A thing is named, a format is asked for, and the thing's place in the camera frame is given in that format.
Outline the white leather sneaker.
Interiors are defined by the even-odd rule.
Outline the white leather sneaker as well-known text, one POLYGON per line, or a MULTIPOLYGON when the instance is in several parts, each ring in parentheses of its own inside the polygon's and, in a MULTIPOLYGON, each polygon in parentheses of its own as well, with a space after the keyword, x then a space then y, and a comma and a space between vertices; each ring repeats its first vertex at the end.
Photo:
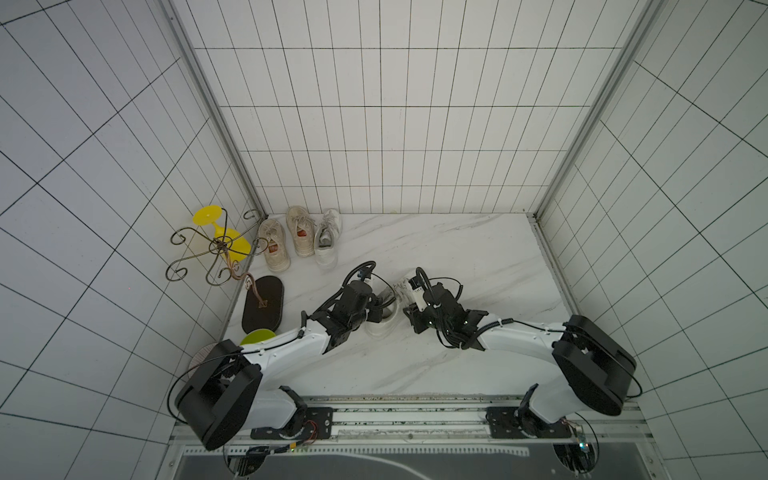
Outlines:
POLYGON ((322 269, 333 269, 338 261, 338 245, 342 233, 342 218, 336 209, 328 209, 317 226, 314 252, 322 269))
POLYGON ((391 334, 397 323, 398 307, 397 295, 390 288, 380 292, 373 308, 368 311, 364 323, 366 334, 374 339, 383 339, 391 334))

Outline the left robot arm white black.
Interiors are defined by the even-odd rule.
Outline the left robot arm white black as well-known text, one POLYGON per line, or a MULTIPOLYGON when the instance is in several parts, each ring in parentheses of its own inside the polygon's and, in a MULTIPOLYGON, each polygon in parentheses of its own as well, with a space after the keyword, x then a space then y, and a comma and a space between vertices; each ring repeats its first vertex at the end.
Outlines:
POLYGON ((269 428, 294 436, 305 421, 303 399, 290 387, 268 383, 304 367, 349 339, 366 321, 379 321, 396 301, 393 288, 374 293, 366 280, 351 280, 298 328, 250 349, 230 340, 214 344, 190 367, 174 406, 208 450, 216 450, 243 429, 269 428))

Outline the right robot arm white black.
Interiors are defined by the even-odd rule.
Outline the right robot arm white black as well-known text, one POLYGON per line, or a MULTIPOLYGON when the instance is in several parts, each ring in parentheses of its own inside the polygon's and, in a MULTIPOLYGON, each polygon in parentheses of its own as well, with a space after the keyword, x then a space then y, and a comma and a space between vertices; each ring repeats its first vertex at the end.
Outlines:
POLYGON ((415 277, 395 292, 414 332, 437 332, 444 346, 503 351, 532 357, 559 369, 537 381, 517 410, 522 427, 539 427, 592 410, 618 416, 635 381, 635 360, 590 319, 573 315, 564 323, 531 323, 464 308, 442 283, 427 286, 415 277))

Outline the beige sneaker red label right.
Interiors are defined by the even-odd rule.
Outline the beige sneaker red label right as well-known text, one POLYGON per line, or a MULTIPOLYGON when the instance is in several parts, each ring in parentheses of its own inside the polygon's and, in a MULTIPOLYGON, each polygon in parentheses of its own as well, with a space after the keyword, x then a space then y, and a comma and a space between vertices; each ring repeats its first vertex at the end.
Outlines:
POLYGON ((286 213, 288 226, 295 252, 299 257, 310 257, 315 253, 315 224, 309 211, 302 206, 292 206, 286 213))

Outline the beige sneaker red label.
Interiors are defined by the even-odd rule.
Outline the beige sneaker red label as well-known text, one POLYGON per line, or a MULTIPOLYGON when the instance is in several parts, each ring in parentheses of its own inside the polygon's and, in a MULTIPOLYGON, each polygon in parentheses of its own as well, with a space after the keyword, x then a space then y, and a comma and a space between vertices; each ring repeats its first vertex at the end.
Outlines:
POLYGON ((302 206, 292 206, 286 213, 288 226, 295 252, 299 257, 310 257, 315 253, 315 224, 309 211, 302 206))
POLYGON ((286 271, 291 261, 286 248, 283 226, 275 219, 264 220, 259 226, 258 236, 264 244, 262 255, 269 270, 273 273, 286 271))

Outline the green plastic bowl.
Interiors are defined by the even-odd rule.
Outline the green plastic bowl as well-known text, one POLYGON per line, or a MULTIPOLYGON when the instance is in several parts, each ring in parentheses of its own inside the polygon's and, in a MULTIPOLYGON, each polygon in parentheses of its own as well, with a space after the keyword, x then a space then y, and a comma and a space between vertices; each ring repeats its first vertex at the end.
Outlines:
POLYGON ((240 342, 241 346, 252 345, 271 340, 276 337, 276 333, 269 329, 257 329, 248 333, 240 342))

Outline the dark oval stand base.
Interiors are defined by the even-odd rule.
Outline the dark oval stand base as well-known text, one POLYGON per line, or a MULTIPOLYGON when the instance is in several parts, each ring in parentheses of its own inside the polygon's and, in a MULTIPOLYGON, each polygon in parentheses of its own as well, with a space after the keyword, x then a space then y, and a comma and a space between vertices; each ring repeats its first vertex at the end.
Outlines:
POLYGON ((246 299, 241 325, 246 334, 260 329, 276 332, 282 323, 284 285, 280 278, 268 275, 245 279, 246 299))

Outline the beige sneaker red label left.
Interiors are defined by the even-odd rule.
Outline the beige sneaker red label left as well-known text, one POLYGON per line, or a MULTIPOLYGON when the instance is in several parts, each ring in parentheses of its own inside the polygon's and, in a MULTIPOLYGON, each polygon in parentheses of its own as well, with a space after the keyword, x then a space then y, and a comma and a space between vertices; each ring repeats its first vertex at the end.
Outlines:
POLYGON ((286 248, 283 226, 275 219, 264 220, 259 226, 258 236, 264 244, 262 255, 269 270, 273 273, 286 271, 291 261, 286 248))

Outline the aluminium mounting rail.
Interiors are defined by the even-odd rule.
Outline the aluminium mounting rail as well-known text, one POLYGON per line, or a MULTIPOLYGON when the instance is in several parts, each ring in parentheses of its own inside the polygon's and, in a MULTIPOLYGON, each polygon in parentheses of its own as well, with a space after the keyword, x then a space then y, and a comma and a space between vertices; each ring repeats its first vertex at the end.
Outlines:
POLYGON ((618 417, 592 411, 570 414, 528 434, 513 412, 520 396, 417 397, 315 396, 305 399, 311 422, 298 434, 314 434, 315 448, 342 445, 467 445, 642 442, 652 438, 639 407, 630 402, 618 417))

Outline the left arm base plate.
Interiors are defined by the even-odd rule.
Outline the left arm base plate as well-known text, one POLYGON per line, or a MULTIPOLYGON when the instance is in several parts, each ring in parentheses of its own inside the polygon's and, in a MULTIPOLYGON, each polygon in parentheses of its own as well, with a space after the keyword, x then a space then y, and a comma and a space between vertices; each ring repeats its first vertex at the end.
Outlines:
POLYGON ((253 429, 250 438, 290 442, 329 439, 333 426, 333 414, 334 409, 331 407, 309 407, 306 410, 297 411, 282 428, 253 429))

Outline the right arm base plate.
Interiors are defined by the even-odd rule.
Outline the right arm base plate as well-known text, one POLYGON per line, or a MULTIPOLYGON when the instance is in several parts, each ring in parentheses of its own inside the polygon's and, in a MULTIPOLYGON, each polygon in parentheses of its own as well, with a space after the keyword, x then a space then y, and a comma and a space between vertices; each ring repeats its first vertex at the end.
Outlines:
POLYGON ((485 419, 493 439, 569 439, 572 437, 570 427, 562 421, 547 424, 526 408, 519 413, 518 407, 488 407, 485 419))

